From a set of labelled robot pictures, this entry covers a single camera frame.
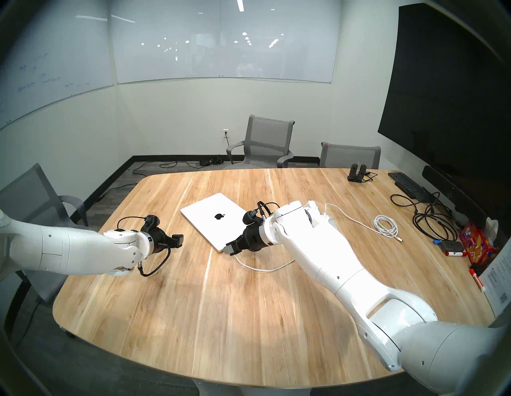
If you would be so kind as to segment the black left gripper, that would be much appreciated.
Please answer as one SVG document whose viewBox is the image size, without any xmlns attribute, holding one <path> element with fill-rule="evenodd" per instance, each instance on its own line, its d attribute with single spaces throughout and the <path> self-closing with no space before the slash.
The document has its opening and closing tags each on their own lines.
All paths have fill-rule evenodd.
<svg viewBox="0 0 511 396">
<path fill-rule="evenodd" d="M 162 229 L 152 229 L 150 236 L 153 242 L 152 254 L 159 253 L 168 248 L 181 247 L 184 239 L 182 234 L 174 234 L 171 238 Z"/>
</svg>

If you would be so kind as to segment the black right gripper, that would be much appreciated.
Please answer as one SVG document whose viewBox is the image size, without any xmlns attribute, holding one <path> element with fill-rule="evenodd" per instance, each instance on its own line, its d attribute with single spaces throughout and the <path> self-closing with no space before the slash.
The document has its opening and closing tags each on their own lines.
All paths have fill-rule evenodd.
<svg viewBox="0 0 511 396">
<path fill-rule="evenodd" d="M 240 251 L 249 250 L 251 252 L 257 252 L 261 249 L 274 244 L 270 241 L 266 235 L 264 224 L 252 223 L 246 226 L 241 238 L 237 238 L 231 241 L 231 244 L 226 245 L 225 253 L 232 256 L 238 254 L 238 248 Z"/>
</svg>

